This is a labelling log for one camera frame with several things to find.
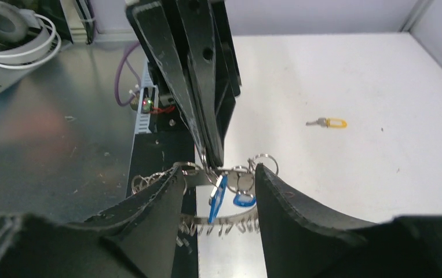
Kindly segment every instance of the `key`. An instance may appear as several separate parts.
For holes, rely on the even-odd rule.
[[[228,185],[228,176],[226,174],[221,174],[216,182],[217,190],[212,198],[209,213],[209,224],[212,224],[219,213],[219,209],[222,205],[222,200],[224,200],[224,193],[226,193],[226,186]]]
[[[321,127],[327,127],[327,118],[319,118],[318,120],[314,122],[306,122],[307,126],[321,126]]]

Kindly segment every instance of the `white headphones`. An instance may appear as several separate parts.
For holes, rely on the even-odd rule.
[[[57,55],[62,40],[57,33],[55,24],[47,17],[36,14],[33,10],[18,9],[0,1],[0,42],[21,42],[27,36],[30,27],[41,29],[32,41],[9,50],[1,50],[0,48],[1,68],[26,70],[37,67]],[[52,42],[55,38],[57,38],[57,45],[52,50]]]

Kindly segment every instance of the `metal table surface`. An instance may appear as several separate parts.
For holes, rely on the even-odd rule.
[[[135,113],[113,89],[129,44],[72,46],[0,95],[0,211],[82,221],[125,198]],[[142,71],[142,50],[129,60]],[[136,83],[125,68],[123,98]]]

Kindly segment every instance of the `metal key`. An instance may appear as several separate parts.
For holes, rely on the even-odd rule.
[[[328,127],[327,125],[327,118],[319,118],[318,120],[314,122],[306,122],[307,126],[321,126],[321,127]]]

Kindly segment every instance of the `blue plastic key fob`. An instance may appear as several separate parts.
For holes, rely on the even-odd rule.
[[[228,177],[222,175],[219,177],[221,181],[218,183],[217,191],[212,198],[212,202],[210,205],[210,213],[209,213],[209,223],[212,224],[217,214],[219,213],[219,209],[222,205],[222,200],[224,199],[224,193],[226,193],[226,186],[228,185]]]
[[[251,195],[236,194],[233,204],[239,207],[252,207],[256,204],[257,199]]]

